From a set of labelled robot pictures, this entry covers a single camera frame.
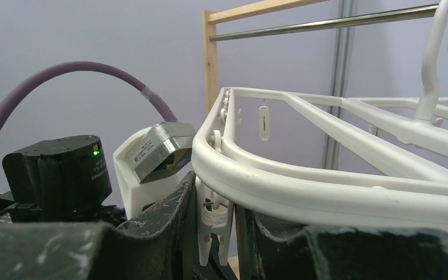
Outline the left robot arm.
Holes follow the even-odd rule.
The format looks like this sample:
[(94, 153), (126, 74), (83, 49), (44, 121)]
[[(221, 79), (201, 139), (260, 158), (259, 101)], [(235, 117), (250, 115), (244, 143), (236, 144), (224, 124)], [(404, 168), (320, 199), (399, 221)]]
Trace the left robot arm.
[(4, 222), (125, 222), (122, 208), (103, 205), (112, 187), (98, 136), (44, 140), (7, 154), (10, 190), (0, 194)]

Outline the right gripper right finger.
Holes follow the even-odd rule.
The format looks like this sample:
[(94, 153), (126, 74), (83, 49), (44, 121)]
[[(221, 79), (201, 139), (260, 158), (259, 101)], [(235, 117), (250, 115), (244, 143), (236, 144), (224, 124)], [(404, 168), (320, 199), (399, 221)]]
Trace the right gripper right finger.
[(237, 206), (241, 279), (448, 279), (448, 233), (303, 225)]

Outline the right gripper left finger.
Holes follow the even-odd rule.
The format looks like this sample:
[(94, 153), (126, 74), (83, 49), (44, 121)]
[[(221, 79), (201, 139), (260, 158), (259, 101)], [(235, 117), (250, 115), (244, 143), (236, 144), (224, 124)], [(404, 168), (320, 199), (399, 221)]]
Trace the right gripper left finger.
[(106, 222), (0, 223), (0, 279), (192, 279), (195, 173), (139, 216)]

